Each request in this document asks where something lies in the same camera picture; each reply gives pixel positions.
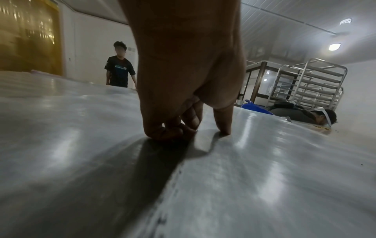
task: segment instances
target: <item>white headband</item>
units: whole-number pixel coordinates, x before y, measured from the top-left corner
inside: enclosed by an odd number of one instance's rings
[[[326,120],[328,122],[329,127],[332,127],[332,122],[330,121],[329,116],[328,116],[327,112],[325,111],[325,109],[323,107],[314,108],[314,109],[311,110],[311,112],[313,112],[313,111],[323,112],[325,117],[326,117]]]

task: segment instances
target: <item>white ceiling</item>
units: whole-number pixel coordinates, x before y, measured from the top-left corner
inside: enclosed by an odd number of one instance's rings
[[[64,2],[76,11],[127,23],[117,0]],[[248,60],[290,64],[315,57],[345,64],[376,59],[376,0],[242,0],[242,3],[242,36]],[[352,18],[352,23],[339,26],[347,18]],[[335,32],[336,36],[297,21]],[[342,46],[337,51],[328,51],[332,43]]]

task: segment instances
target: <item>stainless steel rack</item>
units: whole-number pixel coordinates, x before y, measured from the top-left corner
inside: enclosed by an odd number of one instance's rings
[[[346,67],[317,58],[302,64],[282,65],[267,105],[276,100],[288,100],[305,108],[335,110],[343,95],[342,83],[346,74]],[[282,78],[290,79],[292,83],[286,83]]]

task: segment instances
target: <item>blue plastic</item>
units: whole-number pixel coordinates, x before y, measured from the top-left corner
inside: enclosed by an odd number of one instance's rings
[[[247,104],[243,104],[241,107],[244,108],[244,109],[259,112],[259,113],[274,115],[273,113],[269,112],[268,110],[265,110],[265,109],[255,105],[255,104],[253,104],[251,101],[248,101]]]

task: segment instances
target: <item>hand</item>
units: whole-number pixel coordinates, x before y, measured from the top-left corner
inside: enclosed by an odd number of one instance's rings
[[[213,107],[219,130],[230,134],[245,73],[239,3],[212,0],[205,8],[201,0],[188,1],[190,7],[178,1],[179,11],[168,7],[170,1],[149,1],[150,9],[163,15],[161,22],[149,19],[136,0],[123,1],[139,51],[137,89],[145,134],[156,140],[191,137],[202,121],[204,103]],[[192,21],[165,21],[177,12]]]

